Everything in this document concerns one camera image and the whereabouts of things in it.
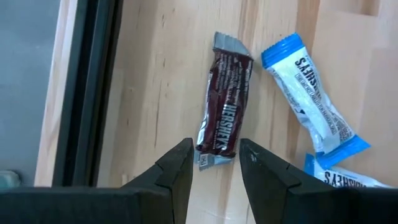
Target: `blue wrapper end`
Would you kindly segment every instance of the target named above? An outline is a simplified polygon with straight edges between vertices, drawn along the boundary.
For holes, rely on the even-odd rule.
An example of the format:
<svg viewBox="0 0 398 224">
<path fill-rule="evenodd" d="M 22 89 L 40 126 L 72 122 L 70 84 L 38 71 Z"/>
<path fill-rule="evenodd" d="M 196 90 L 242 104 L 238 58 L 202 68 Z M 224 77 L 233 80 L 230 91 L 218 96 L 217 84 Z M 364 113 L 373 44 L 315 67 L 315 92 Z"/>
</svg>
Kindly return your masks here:
<svg viewBox="0 0 398 224">
<path fill-rule="evenodd" d="M 303 47 L 300 36 L 294 33 L 263 51 L 262 66 L 267 69 Z"/>
<path fill-rule="evenodd" d="M 355 155 L 371 147 L 366 141 L 355 135 L 350 140 L 344 142 L 335 150 L 325 154 L 317 153 L 317 161 L 323 169 L 329 169 L 331 166 L 339 163 L 349 156 Z"/>
<path fill-rule="evenodd" d="M 314 164 L 315 164 L 315 158 L 311 154 L 306 154 L 305 155 L 305 162 L 304 162 L 304 172 L 306 172 L 308 175 L 314 176 Z"/>
</svg>

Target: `black plastic part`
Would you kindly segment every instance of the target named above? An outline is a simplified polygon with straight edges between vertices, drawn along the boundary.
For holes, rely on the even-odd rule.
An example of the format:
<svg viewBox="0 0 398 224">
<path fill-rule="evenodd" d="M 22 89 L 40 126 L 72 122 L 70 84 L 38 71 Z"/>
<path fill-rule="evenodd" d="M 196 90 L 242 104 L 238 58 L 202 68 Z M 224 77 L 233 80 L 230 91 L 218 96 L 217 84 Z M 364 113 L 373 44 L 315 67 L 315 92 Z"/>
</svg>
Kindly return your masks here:
<svg viewBox="0 0 398 224">
<path fill-rule="evenodd" d="M 16 188 L 0 192 L 1 223 L 185 223 L 193 143 L 184 139 L 120 189 Z"/>
<path fill-rule="evenodd" d="M 391 223 L 398 191 L 336 189 L 242 139 L 243 182 L 256 223 Z"/>
<path fill-rule="evenodd" d="M 79 0 L 53 186 L 95 186 L 122 0 Z"/>
</svg>

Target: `wooden table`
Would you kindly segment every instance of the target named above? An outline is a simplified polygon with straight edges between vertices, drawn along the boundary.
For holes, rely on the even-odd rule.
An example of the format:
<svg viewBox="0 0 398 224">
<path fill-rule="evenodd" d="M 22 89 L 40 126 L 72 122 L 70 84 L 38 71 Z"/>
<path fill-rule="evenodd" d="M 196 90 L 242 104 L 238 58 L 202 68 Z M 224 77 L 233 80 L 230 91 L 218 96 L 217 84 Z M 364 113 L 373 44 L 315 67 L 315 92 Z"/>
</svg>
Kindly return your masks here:
<svg viewBox="0 0 398 224">
<path fill-rule="evenodd" d="M 98 185 L 119 187 L 181 139 L 197 138 L 220 31 L 256 59 L 242 138 L 300 168 L 313 152 L 259 58 L 298 32 L 331 100 L 372 144 L 340 166 L 398 186 L 397 10 L 395 0 L 125 0 Z M 254 223 L 238 157 L 194 168 L 187 223 Z"/>
</svg>

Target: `black metal frame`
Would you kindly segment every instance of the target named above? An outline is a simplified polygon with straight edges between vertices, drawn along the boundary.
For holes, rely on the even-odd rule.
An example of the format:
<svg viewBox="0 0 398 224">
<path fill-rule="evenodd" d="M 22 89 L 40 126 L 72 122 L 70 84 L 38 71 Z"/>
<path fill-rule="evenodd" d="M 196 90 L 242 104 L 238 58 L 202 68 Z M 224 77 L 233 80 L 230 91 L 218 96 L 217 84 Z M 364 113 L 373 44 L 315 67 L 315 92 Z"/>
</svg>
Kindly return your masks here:
<svg viewBox="0 0 398 224">
<path fill-rule="evenodd" d="M 79 0 L 53 186 L 95 186 L 123 0 Z"/>
</svg>

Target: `gray floor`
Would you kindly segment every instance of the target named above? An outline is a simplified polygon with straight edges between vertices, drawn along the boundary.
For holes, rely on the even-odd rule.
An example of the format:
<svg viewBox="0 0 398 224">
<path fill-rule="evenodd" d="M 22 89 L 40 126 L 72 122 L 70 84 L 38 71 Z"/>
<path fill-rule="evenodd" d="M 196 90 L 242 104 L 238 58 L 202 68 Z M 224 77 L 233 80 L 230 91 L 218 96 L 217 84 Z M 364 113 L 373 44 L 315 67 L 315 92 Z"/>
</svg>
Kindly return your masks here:
<svg viewBox="0 0 398 224">
<path fill-rule="evenodd" d="M 0 0 L 0 170 L 32 185 L 59 0 Z"/>
</svg>

